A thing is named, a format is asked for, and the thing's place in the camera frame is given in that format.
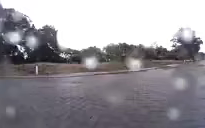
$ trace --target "tree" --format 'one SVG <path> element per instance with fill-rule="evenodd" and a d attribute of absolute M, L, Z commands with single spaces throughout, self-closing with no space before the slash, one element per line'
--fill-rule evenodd
<path fill-rule="evenodd" d="M 176 44 L 180 44 L 182 46 L 180 48 L 186 50 L 186 55 L 192 60 L 195 60 L 195 55 L 198 54 L 200 45 L 203 44 L 200 37 L 196 37 L 195 31 L 190 28 L 180 28 L 171 41 L 175 47 L 177 46 Z"/>

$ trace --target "water droplet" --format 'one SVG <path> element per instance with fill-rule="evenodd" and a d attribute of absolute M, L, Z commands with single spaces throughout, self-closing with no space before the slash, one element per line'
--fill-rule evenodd
<path fill-rule="evenodd" d="M 35 36 L 27 36 L 26 41 L 27 47 L 31 49 L 35 49 L 39 45 L 38 39 Z"/>
<path fill-rule="evenodd" d="M 96 57 L 87 57 L 84 59 L 84 65 L 89 70 L 94 70 L 99 65 L 98 59 Z"/>
<path fill-rule="evenodd" d="M 180 111 L 177 108 L 170 108 L 167 111 L 167 116 L 170 120 L 177 120 L 180 117 Z"/>
<path fill-rule="evenodd" d="M 61 51 L 65 51 L 67 49 L 65 46 L 65 42 L 64 42 L 65 37 L 64 37 L 64 35 L 62 35 L 61 30 L 58 30 L 58 32 L 57 32 L 57 40 L 58 40 L 57 42 L 58 42 L 59 49 Z"/>
<path fill-rule="evenodd" d="M 4 35 L 4 39 L 13 45 L 17 45 L 22 39 L 22 33 L 20 31 L 8 32 Z"/>
<path fill-rule="evenodd" d="M 12 18 L 15 22 L 18 22 L 24 18 L 24 15 L 18 11 L 15 11 L 12 13 Z"/>
<path fill-rule="evenodd" d="M 181 38 L 186 43 L 190 43 L 194 38 L 194 32 L 190 28 L 185 28 L 181 33 Z"/>
<path fill-rule="evenodd" d="M 12 106 L 7 106 L 6 115 L 10 118 L 14 118 L 16 116 L 16 109 Z"/>
<path fill-rule="evenodd" d="M 126 66 L 131 71 L 138 71 L 142 67 L 142 62 L 140 59 L 127 58 L 126 59 Z"/>
<path fill-rule="evenodd" d="M 183 91 L 188 88 L 188 82 L 184 78 L 175 78 L 173 82 L 176 90 Z"/>

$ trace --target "grass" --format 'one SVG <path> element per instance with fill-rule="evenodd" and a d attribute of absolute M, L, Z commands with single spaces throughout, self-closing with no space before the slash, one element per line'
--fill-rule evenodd
<path fill-rule="evenodd" d="M 164 60 L 152 60 L 143 61 L 143 68 L 149 67 L 162 67 L 168 64 L 178 64 L 182 61 L 164 61 Z M 57 63 L 38 63 L 39 75 L 52 75 L 52 74 L 69 74 L 79 72 L 105 72 L 126 70 L 124 63 L 109 62 L 102 63 L 95 70 L 88 70 L 81 64 L 57 64 Z M 0 65 L 0 75 L 34 75 L 35 64 L 22 64 L 22 65 Z"/>

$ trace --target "sky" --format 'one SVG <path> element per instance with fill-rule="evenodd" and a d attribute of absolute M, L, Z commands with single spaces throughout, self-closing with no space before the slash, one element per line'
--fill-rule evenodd
<path fill-rule="evenodd" d="M 157 42 L 170 49 L 180 27 L 192 28 L 205 42 L 205 0 L 0 1 L 28 15 L 36 27 L 55 26 L 59 43 L 69 48 Z"/>

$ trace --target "wet road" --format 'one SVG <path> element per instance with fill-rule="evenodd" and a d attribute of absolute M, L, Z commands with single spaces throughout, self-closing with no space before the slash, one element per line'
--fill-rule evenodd
<path fill-rule="evenodd" d="M 0 128 L 205 128 L 203 70 L 0 79 Z"/>

